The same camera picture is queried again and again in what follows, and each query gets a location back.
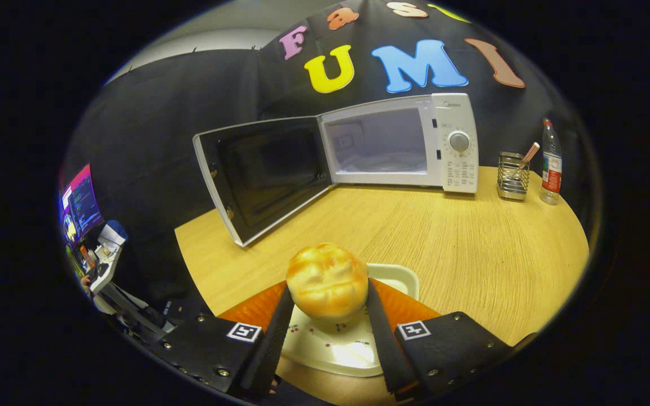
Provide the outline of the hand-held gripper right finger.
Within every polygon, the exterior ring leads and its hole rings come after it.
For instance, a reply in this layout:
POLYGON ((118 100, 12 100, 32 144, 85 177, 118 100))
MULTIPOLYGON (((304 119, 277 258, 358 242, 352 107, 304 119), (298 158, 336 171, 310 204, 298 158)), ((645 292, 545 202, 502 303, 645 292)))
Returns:
POLYGON ((444 395, 513 353, 464 312, 441 315, 372 278, 366 310, 386 388, 395 398, 444 395))

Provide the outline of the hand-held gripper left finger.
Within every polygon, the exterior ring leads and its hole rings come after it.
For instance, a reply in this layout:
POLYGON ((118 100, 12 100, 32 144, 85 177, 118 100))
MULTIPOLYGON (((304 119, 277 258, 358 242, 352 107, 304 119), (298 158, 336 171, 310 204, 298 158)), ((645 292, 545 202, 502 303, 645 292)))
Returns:
POLYGON ((294 302, 282 281, 219 316, 198 316, 155 341, 152 354, 209 390, 235 398, 268 395, 294 302))

